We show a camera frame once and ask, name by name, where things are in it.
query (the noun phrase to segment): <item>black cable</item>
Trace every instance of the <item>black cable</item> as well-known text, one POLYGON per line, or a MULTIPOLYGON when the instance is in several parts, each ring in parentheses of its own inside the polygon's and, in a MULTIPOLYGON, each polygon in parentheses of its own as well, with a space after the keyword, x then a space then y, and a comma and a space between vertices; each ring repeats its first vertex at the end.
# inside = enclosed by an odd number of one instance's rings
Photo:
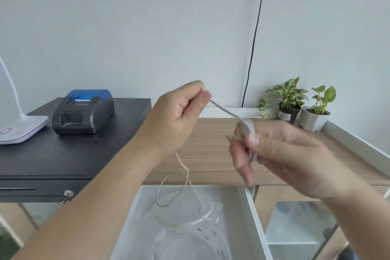
POLYGON ((255 35, 253 36, 252 53, 250 55, 250 62, 249 62, 249 68, 248 68, 248 78, 246 79, 246 85, 245 85, 245 90, 244 90, 244 95, 243 95, 243 102, 241 104, 241 107, 244 107, 244 100, 245 100, 246 89, 248 88, 249 73, 250 73, 250 68, 252 66, 253 50, 255 49, 255 40, 256 40, 256 33, 257 33, 257 26, 259 25, 259 17, 260 17, 260 10, 261 10, 261 3, 262 2, 263 2, 263 0, 260 0, 259 14, 257 15, 257 23, 256 23, 256 28, 255 28, 255 35))

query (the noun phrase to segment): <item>left hand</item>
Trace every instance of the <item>left hand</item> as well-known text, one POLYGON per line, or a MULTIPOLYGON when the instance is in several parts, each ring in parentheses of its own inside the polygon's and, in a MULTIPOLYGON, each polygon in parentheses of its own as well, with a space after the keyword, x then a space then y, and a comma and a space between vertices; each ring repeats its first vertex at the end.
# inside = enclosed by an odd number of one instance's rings
POLYGON ((162 95, 134 137, 138 148, 157 154, 157 162, 175 154, 186 142, 211 99, 196 80, 162 95))

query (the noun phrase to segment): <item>black plant pot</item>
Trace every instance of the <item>black plant pot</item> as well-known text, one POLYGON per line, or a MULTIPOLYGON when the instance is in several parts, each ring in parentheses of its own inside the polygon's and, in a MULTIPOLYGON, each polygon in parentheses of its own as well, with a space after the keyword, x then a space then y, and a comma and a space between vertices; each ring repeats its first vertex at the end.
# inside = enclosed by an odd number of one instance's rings
POLYGON ((285 120, 288 121, 290 124, 293 124, 300 110, 301 106, 295 106, 292 109, 288 109, 287 107, 282 107, 279 104, 278 116, 281 120, 285 120))

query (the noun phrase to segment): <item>white plant pot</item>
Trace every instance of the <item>white plant pot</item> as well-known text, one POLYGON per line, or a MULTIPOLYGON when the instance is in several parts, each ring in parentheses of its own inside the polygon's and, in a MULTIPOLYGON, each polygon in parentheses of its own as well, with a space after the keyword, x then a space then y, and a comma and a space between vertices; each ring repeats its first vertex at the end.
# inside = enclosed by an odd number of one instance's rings
POLYGON ((329 115, 317 115, 314 113, 310 113, 306 109, 310 109, 310 107, 302 107, 301 109, 301 118, 299 121, 299 125, 304 130, 309 130, 311 132, 321 130, 326 121, 328 120, 329 115))

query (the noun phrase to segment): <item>blue printer lid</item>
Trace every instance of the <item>blue printer lid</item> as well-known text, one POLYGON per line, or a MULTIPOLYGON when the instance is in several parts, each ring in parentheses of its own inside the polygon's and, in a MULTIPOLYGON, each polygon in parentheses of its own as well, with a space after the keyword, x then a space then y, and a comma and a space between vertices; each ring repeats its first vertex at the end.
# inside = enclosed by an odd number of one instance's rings
POLYGON ((104 101, 111 97, 111 93, 108 90, 72 90, 66 97, 71 97, 73 101, 90 101, 93 97, 100 97, 104 101))

